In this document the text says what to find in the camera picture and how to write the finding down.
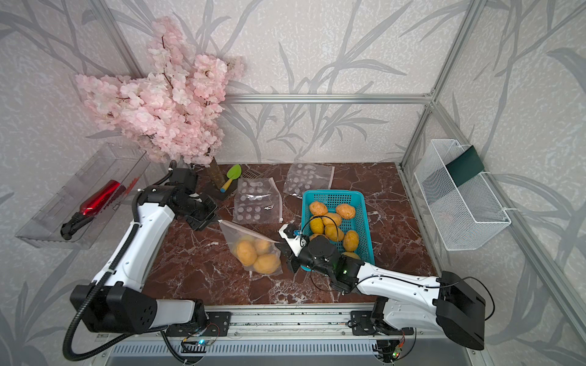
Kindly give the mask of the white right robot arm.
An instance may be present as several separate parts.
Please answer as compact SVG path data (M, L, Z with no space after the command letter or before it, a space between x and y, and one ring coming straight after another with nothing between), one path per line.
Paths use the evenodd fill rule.
M309 239L292 224L279 236L276 245L290 271L305 267L329 278L335 292L375 296L372 321L382 331L431 329L467 349L484 349L486 301L465 278L450 271L421 277L385 270L341 254L323 236Z

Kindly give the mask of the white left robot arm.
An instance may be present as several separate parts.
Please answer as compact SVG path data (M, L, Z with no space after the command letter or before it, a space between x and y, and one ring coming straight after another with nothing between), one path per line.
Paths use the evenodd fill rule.
M78 285L70 295L76 309L63 340L68 361L83 361L132 337L164 333L170 326L186 324L204 331L210 320L200 300L162 300L143 293L143 287L172 222L183 218L195 231L214 219L217 205L196 192L197 173L169 164L167 174L138 190L131 204L133 220L107 264L88 285ZM73 340L80 324L90 332L116 337L88 352L75 352Z

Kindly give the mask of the clear dotted zipper bag front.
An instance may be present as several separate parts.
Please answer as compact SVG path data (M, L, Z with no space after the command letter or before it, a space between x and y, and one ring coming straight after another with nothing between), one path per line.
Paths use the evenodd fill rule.
M232 255L246 271L260 275L282 274L281 252L276 242L232 221L218 221Z

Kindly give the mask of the orange brown potato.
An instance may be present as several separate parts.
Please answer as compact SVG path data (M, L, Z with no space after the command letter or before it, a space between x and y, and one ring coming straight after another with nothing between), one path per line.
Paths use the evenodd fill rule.
M255 239L253 245L258 256L262 256L273 251L273 243L265 239Z

